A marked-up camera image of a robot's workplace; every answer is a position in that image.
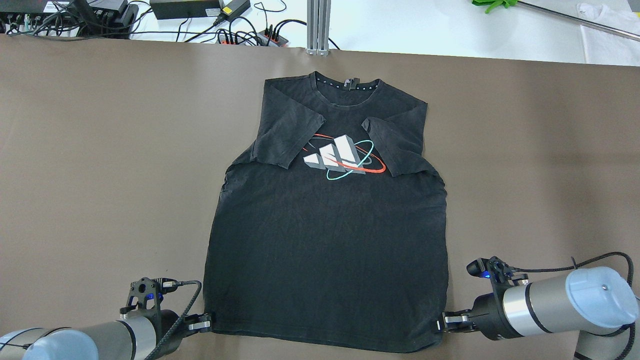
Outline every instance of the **crew neckline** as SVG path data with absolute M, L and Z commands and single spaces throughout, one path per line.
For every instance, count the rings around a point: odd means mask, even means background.
M 318 82 L 331 84 L 332 88 L 335 86 L 334 88 L 335 91 L 346 92 L 348 90 L 343 89 L 344 88 L 343 81 L 337 81 L 337 80 L 328 78 L 320 74 L 318 71 L 314 71 L 311 74 L 309 74 L 309 81 L 311 83 L 313 92 L 318 96 L 318 98 L 320 98 L 320 100 L 323 103 L 327 104 L 328 106 L 331 106 L 332 108 L 340 109 L 340 110 L 349 110 L 349 109 L 359 108 L 366 105 L 368 102 L 372 101 L 376 97 L 376 95 L 380 92 L 380 88 L 382 88 L 383 85 L 385 84 L 381 79 L 375 79 L 374 81 L 371 81 L 368 83 L 360 83 L 358 84 L 356 89 L 352 91 L 370 91 L 371 93 L 369 94 L 369 96 L 357 104 L 339 105 L 331 102 L 331 100 L 327 99 L 324 96 L 324 94 L 320 92 L 320 90 L 318 89 Z

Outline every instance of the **printed logo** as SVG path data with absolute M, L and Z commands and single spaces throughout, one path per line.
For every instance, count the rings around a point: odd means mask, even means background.
M 326 145 L 316 147 L 312 144 L 312 141 L 318 145 L 322 140 L 323 143 L 329 142 Z M 369 150 L 361 148 L 360 144 L 368 143 L 371 145 Z M 327 180 L 338 180 L 346 177 L 350 174 L 366 174 L 368 172 L 373 174 L 383 173 L 387 166 L 380 160 L 379 157 L 372 154 L 374 144 L 371 140 L 362 140 L 354 143 L 353 140 L 347 136 L 342 135 L 337 138 L 331 136 L 314 134 L 314 137 L 307 143 L 309 147 L 317 150 L 317 152 L 306 155 L 303 157 L 305 164 L 311 168 L 317 168 L 320 170 L 326 170 Z M 378 160 L 381 168 L 365 168 L 364 165 L 370 165 L 373 160 Z M 332 172 L 342 172 L 340 176 L 331 176 Z

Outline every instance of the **white cloth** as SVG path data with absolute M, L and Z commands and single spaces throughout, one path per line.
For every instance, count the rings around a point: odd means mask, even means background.
M 640 35 L 640 18 L 607 5 L 578 4 L 578 17 Z M 590 64 L 640 66 L 640 42 L 581 26 L 584 57 Z

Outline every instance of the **black t-shirt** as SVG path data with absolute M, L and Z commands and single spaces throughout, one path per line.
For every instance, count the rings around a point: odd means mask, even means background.
M 427 104 L 377 79 L 269 79 L 228 168 L 205 266 L 214 331 L 386 352 L 441 340 L 446 191 Z

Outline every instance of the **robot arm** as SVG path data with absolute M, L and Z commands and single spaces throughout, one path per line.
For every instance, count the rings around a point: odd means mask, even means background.
M 515 275 L 524 270 L 499 258 L 478 259 L 467 266 L 467 272 L 488 278 L 493 292 L 476 298 L 472 309 L 444 312 L 438 329 L 481 331 L 491 340 L 580 330 L 576 359 L 612 359 L 618 354 L 616 360 L 623 359 L 632 350 L 636 336 L 637 299 L 615 270 L 602 266 L 578 268 L 590 262 L 549 269 L 574 268 L 567 275 L 529 282 L 527 274 Z
M 187 284 L 195 284 L 198 289 L 183 314 L 162 310 L 164 295 Z M 11 332 L 0 338 L 0 360 L 158 359 L 174 352 L 183 338 L 211 331 L 208 314 L 186 316 L 201 287 L 199 281 L 144 277 L 131 283 L 127 303 L 120 309 L 120 320 L 81 329 L 31 328 Z M 154 305 L 148 308 L 151 300 Z

